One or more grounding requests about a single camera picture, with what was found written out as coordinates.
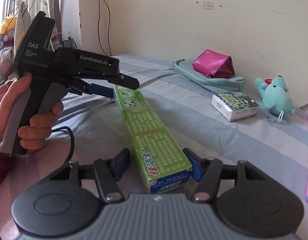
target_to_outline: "white wall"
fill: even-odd
[[[174,61],[204,49],[231,55],[238,75],[254,79],[282,75],[296,106],[308,103],[308,0],[107,0],[114,54]],[[214,10],[203,9],[213,2]],[[97,0],[80,0],[93,15],[82,25],[83,47],[99,52]],[[106,43],[107,12],[102,9]]]
[[[79,0],[83,49],[104,55],[104,52],[101,50],[97,34],[99,19],[98,8],[98,0]],[[100,0],[100,41],[104,51],[109,55],[107,46],[108,11],[105,9],[106,7],[103,0]]]
[[[82,48],[82,38],[79,22],[78,0],[60,0],[61,29],[65,35],[74,38],[76,45]]]

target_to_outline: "finger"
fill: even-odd
[[[47,128],[54,126],[57,121],[58,116],[52,112],[37,114],[31,117],[30,126],[35,128]]]
[[[22,139],[45,139],[52,133],[52,128],[34,128],[23,126],[18,130],[18,135]]]
[[[63,103],[58,102],[52,107],[52,113],[55,115],[59,115],[63,112],[63,109],[64,109]]]
[[[2,141],[6,123],[8,122],[15,100],[30,87],[31,81],[32,75],[30,73],[25,74],[11,84],[2,98],[0,102],[0,142]]]
[[[22,139],[20,141],[21,146],[27,150],[39,150],[42,149],[45,145],[45,140],[31,140],[31,139]]]

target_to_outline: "plastic bag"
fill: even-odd
[[[8,76],[13,72],[13,60],[13,46],[0,49],[0,85],[3,84],[7,80]]]

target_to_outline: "bed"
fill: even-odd
[[[305,216],[297,235],[308,240],[308,203],[305,189],[308,173],[308,126],[306,113],[286,116],[281,124],[267,121],[272,116],[262,107],[257,93],[247,90],[260,108],[255,117],[228,122],[211,105],[212,93],[173,70],[173,64],[135,57],[116,56],[123,73],[138,78],[141,91],[169,129],[180,147],[188,147],[200,157],[213,156],[226,164],[248,160],[302,200]],[[111,86],[104,81],[90,81]],[[97,95],[68,94],[65,110],[58,126],[67,125],[75,134],[73,159],[89,164],[97,158],[111,158],[126,147],[122,126],[113,99]],[[0,231],[3,239],[14,239],[17,229],[10,215],[11,203],[28,187],[58,168],[70,147],[66,132],[52,134],[46,147],[21,158],[0,185]],[[135,165],[131,163],[121,181],[121,190],[144,192]],[[187,194],[194,189],[192,181]],[[84,187],[96,193],[95,184],[85,181]],[[222,182],[220,191],[232,187]]]

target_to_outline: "pistol grip handle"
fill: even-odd
[[[67,93],[68,90],[64,85],[33,77],[28,90],[19,95],[12,107],[0,143],[0,152],[13,155],[26,154],[27,150],[20,145],[19,128],[30,125],[32,116],[49,112]]]

